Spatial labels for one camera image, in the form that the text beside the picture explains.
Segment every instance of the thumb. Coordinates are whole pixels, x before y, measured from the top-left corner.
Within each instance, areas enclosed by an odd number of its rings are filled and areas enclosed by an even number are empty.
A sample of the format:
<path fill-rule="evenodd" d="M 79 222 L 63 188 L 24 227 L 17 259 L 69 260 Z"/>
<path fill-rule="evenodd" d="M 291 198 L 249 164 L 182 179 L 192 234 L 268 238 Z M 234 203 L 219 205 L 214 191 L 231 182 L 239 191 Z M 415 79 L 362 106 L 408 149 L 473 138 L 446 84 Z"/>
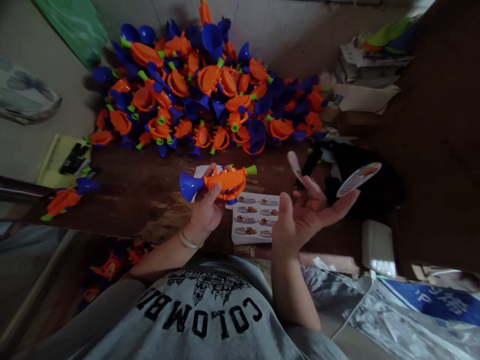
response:
<path fill-rule="evenodd" d="M 206 193 L 205 197 L 202 200 L 202 203 L 208 207 L 211 207 L 217 196 L 222 191 L 222 184 L 217 182 L 208 192 Z"/>
<path fill-rule="evenodd" d="M 278 220 L 293 218 L 294 206 L 292 199 L 286 192 L 280 194 L 280 206 L 278 207 Z"/>

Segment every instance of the sticker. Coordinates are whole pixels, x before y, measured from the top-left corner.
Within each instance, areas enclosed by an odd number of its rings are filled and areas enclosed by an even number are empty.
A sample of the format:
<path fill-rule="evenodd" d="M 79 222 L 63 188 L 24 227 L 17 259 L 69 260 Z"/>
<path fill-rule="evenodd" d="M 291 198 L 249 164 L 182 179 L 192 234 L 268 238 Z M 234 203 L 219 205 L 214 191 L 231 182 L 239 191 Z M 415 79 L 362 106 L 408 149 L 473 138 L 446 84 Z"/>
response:
<path fill-rule="evenodd" d="M 260 231 L 260 236 L 262 238 L 271 238 L 272 233 L 270 232 L 270 230 L 262 230 L 262 231 Z"/>
<path fill-rule="evenodd" d="M 236 211 L 238 211 L 239 213 L 256 213 L 257 209 L 251 206 L 239 206 L 236 208 Z"/>
<path fill-rule="evenodd" d="M 258 202 L 259 204 L 262 204 L 262 205 L 265 205 L 265 206 L 275 206 L 277 207 L 279 205 L 279 202 L 276 201 L 276 200 L 265 200 L 265 199 L 262 199 Z"/>
<path fill-rule="evenodd" d="M 233 220 L 236 223 L 242 223 L 242 224 L 255 224 L 257 222 L 253 217 L 246 217 L 241 215 L 238 215 Z"/>
<path fill-rule="evenodd" d="M 248 197 L 248 196 L 239 196 L 237 197 L 237 200 L 239 203 L 244 203 L 244 204 L 255 204 L 257 202 L 253 197 Z"/>
<path fill-rule="evenodd" d="M 347 180 L 342 184 L 342 186 L 338 189 L 336 193 L 337 198 L 341 198 L 342 196 L 348 194 L 352 190 L 355 190 L 382 168 L 381 162 L 372 162 L 368 165 L 362 166 L 358 170 L 355 170 L 352 175 L 348 177 Z"/>
<path fill-rule="evenodd" d="M 260 210 L 260 214 L 264 215 L 264 216 L 278 216 L 279 215 L 279 211 L 277 209 L 261 209 Z"/>
<path fill-rule="evenodd" d="M 277 220 L 272 220 L 272 219 L 267 220 L 266 218 L 263 218 L 262 220 L 258 220 L 258 223 L 260 225 L 269 226 L 269 227 L 273 227 L 276 222 Z"/>
<path fill-rule="evenodd" d="M 302 169 L 300 169 L 300 163 L 299 163 L 299 158 L 297 157 L 297 154 L 294 151 L 289 151 L 286 154 L 286 158 L 288 159 L 290 168 L 295 174 L 296 178 L 298 179 L 298 181 L 300 181 L 303 184 Z"/>
<path fill-rule="evenodd" d="M 236 227 L 233 229 L 233 231 L 235 232 L 235 234 L 239 235 L 255 235 L 257 233 L 257 230 L 252 229 L 251 227 Z"/>

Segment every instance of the bracelet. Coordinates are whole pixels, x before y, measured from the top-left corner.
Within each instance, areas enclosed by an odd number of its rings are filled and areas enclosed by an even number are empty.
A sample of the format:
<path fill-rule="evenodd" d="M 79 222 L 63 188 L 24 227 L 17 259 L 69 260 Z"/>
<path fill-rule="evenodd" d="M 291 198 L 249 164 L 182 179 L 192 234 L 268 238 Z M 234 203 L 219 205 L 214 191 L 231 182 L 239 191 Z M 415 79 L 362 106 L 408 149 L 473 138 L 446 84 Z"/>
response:
<path fill-rule="evenodd" d="M 185 237 L 185 235 L 184 235 L 184 230 L 183 230 L 183 229 L 180 231 L 180 240 L 181 240 L 181 242 L 183 243 L 183 245 L 185 245 L 187 248 L 189 248 L 189 249 L 194 249 L 194 250 L 200 249 L 200 248 L 205 244 L 205 241 L 202 242 L 200 245 L 192 244 L 192 243 L 191 243 L 190 241 L 188 241 L 187 238 Z"/>

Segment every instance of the finger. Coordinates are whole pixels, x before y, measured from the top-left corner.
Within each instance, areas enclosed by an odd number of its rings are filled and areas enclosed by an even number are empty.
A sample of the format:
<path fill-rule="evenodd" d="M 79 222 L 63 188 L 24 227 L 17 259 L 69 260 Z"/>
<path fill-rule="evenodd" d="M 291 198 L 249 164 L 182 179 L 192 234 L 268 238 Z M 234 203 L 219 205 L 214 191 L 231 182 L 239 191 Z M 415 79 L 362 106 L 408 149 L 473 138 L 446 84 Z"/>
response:
<path fill-rule="evenodd" d="M 278 206 L 278 221 L 293 221 L 293 212 L 292 199 L 286 192 L 282 192 Z"/>
<path fill-rule="evenodd" d="M 214 170 L 217 168 L 217 164 L 212 162 L 210 166 L 205 170 L 205 173 L 201 176 L 202 178 L 212 175 Z"/>
<path fill-rule="evenodd" d="M 319 212 L 320 210 L 325 209 L 327 206 L 327 197 L 315 180 L 309 176 L 304 176 L 303 184 L 310 194 L 306 206 L 314 212 Z"/>
<path fill-rule="evenodd" d="M 338 199 L 331 207 L 319 213 L 321 227 L 327 227 L 340 221 L 348 214 L 352 206 L 359 198 L 360 190 L 355 189 Z"/>
<path fill-rule="evenodd" d="M 309 196 L 307 195 L 307 191 L 298 191 L 295 190 L 293 192 L 293 197 L 296 199 L 296 203 L 294 208 L 304 208 L 307 206 L 307 202 L 309 200 Z"/>
<path fill-rule="evenodd" d="M 222 191 L 222 184 L 217 182 L 208 192 L 205 194 L 205 197 L 202 200 L 202 204 L 205 204 L 207 207 L 211 207 L 217 196 Z"/>

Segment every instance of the right hand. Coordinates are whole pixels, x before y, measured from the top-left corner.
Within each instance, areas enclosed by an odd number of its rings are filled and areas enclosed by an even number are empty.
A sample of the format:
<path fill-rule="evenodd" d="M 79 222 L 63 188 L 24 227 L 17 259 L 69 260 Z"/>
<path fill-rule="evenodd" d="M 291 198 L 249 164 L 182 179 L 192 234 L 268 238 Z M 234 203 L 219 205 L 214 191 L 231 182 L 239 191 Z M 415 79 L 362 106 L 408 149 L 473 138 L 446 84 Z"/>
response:
<path fill-rule="evenodd" d="M 360 195 L 359 190 L 354 190 L 328 207 L 327 197 L 312 178 L 303 176 L 302 183 L 306 190 L 293 192 L 297 199 L 295 206 L 286 192 L 280 194 L 278 221 L 272 230 L 272 249 L 275 254 L 297 256 L 300 248 L 317 232 L 341 220 Z"/>

